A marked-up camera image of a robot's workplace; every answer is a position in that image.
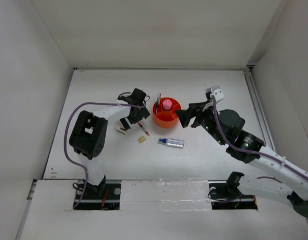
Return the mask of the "white pink stapler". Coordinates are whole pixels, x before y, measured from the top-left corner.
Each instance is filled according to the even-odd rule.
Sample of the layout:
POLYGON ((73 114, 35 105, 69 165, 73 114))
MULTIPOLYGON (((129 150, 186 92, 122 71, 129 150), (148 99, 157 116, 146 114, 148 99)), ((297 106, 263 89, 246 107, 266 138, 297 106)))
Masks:
POLYGON ((131 128, 130 127, 120 127, 120 126, 116 126, 115 127, 115 130, 118 132, 118 133, 121 133, 123 135, 127 135, 128 131, 130 130, 131 128))

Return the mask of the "pink cap glue bottle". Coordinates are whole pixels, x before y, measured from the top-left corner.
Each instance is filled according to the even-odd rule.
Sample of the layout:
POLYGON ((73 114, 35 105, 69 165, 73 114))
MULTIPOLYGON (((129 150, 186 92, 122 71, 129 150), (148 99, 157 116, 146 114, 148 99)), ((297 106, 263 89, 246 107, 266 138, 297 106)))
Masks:
POLYGON ((165 99, 162 103, 162 108, 165 111, 170 111, 173 108, 172 101, 170 99, 165 99))

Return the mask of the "yellow deli eraser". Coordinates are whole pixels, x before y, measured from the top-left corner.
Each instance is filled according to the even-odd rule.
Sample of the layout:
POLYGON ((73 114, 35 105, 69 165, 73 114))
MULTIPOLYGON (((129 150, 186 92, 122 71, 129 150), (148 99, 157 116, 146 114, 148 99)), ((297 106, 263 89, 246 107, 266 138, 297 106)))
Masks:
POLYGON ((146 140, 146 138, 144 136, 138 138, 139 143, 143 143, 145 140, 146 140))

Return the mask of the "green pen refill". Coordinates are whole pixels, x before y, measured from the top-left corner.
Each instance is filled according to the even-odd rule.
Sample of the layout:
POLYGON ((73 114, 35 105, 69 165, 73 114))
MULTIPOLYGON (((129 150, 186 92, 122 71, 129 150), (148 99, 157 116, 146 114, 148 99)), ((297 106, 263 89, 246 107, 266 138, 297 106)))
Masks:
POLYGON ((158 113, 158 109, 159 109, 159 101, 156 102, 155 115, 158 113))

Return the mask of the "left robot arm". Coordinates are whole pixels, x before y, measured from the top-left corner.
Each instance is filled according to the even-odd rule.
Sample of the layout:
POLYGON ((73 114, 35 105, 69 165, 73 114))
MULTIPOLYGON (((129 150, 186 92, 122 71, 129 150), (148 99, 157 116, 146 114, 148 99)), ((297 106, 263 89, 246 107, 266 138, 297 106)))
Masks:
POLYGON ((79 113, 68 144, 81 159, 81 163, 76 165, 83 167, 87 174, 83 187, 85 193, 94 198, 104 195, 106 177, 101 168, 102 160, 99 155, 105 146, 107 127, 120 122, 125 132, 131 125, 149 117, 146 96, 145 92, 135 88, 131 93, 120 94, 115 103, 94 102, 93 105, 103 106, 97 112, 83 110, 79 113))

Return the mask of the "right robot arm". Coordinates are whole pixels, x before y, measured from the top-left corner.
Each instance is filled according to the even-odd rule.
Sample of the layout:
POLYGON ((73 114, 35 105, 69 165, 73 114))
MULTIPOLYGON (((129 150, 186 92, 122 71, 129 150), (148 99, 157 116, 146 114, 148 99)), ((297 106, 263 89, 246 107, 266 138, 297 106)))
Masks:
POLYGON ((308 219, 308 172, 278 155, 264 141, 243 130, 245 120, 231 109, 218 111, 213 100, 191 103, 186 110, 177 110, 183 128, 204 128, 234 159, 268 174, 273 183, 261 184, 241 172, 232 172, 225 184, 230 198, 261 195, 283 203, 308 219))

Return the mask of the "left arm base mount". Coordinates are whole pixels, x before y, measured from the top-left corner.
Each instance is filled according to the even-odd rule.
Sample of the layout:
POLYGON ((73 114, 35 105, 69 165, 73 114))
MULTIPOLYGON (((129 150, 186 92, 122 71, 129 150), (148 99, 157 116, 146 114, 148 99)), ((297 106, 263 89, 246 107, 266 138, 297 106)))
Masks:
POLYGON ((73 183, 76 191, 74 210, 98 210, 117 211, 120 209, 121 181, 103 180, 99 185, 87 183, 83 191, 85 181, 73 183))

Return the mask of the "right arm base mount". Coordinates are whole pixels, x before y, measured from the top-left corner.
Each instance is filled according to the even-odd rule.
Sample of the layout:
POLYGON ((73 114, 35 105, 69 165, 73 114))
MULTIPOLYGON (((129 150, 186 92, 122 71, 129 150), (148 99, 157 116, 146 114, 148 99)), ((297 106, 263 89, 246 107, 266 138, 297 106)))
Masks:
POLYGON ((243 176, 234 171, 227 180, 209 181, 207 196, 212 210, 258 210, 255 196, 242 194, 237 188, 243 176))

